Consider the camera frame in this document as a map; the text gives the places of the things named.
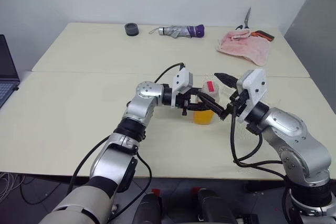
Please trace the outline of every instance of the table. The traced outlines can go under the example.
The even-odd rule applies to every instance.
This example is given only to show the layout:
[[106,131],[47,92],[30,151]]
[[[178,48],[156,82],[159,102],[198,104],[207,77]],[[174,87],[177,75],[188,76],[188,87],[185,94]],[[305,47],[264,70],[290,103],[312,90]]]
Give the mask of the table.
[[[141,73],[159,75],[184,62],[194,75],[224,72],[241,76],[256,66],[241,57],[216,51],[229,27],[206,27],[204,38],[178,38],[148,34],[157,26],[139,25],[139,35],[129,37],[121,24],[70,23],[33,71]],[[293,50],[276,28],[263,29],[275,36],[268,63],[269,77],[309,77]]]
[[[71,175],[84,155],[119,123],[125,104],[141,81],[153,74],[31,72],[20,89],[0,110],[0,170],[13,173]],[[195,76],[200,87],[212,76]],[[172,77],[162,82],[171,84]],[[310,78],[268,78],[271,106],[294,113],[310,133],[336,157],[336,116]],[[221,104],[232,91],[221,87]],[[275,175],[232,163],[229,149],[230,119],[215,119],[211,125],[195,125],[192,113],[168,107],[155,109],[141,142],[142,157],[155,177],[277,179]],[[238,156],[252,150],[257,138],[238,124]],[[79,175],[89,175],[96,151]],[[265,142],[251,162],[274,159],[276,152]],[[269,167],[284,173],[281,165]],[[336,165],[330,167],[336,178]],[[138,164],[136,176],[148,171]]]

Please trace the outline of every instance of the scissors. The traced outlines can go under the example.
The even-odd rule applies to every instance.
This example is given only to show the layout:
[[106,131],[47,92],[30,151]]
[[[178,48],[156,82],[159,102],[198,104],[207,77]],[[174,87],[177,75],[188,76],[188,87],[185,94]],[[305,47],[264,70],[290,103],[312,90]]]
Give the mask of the scissors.
[[246,16],[245,16],[245,20],[244,20],[245,27],[244,27],[243,25],[240,25],[240,26],[238,26],[238,27],[236,28],[236,30],[238,30],[238,29],[242,29],[243,27],[244,27],[244,28],[249,28],[248,25],[247,25],[247,23],[248,23],[248,18],[250,17],[250,13],[251,13],[251,7],[248,9],[247,14],[246,14]]

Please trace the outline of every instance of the black roll of tape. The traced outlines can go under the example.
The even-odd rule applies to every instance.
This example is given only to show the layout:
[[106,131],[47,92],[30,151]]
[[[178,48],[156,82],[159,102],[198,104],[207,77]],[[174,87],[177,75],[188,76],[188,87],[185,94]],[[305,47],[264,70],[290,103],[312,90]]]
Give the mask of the black roll of tape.
[[138,25],[136,23],[128,23],[125,25],[125,31],[128,36],[136,36],[139,34]]

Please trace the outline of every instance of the laptop screen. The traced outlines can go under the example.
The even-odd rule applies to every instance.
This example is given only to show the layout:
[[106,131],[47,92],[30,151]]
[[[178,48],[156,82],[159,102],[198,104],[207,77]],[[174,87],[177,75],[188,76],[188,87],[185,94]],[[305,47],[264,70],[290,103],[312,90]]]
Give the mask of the laptop screen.
[[17,78],[14,62],[4,35],[0,34],[0,78]]

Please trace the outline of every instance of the pink towel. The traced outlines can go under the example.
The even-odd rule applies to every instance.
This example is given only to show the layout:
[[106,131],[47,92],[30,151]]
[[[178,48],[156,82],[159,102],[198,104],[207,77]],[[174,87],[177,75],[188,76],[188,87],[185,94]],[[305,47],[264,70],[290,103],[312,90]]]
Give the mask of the pink towel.
[[229,55],[243,56],[258,66],[263,66],[269,56],[269,42],[250,34],[249,29],[230,31],[224,36],[217,50]]

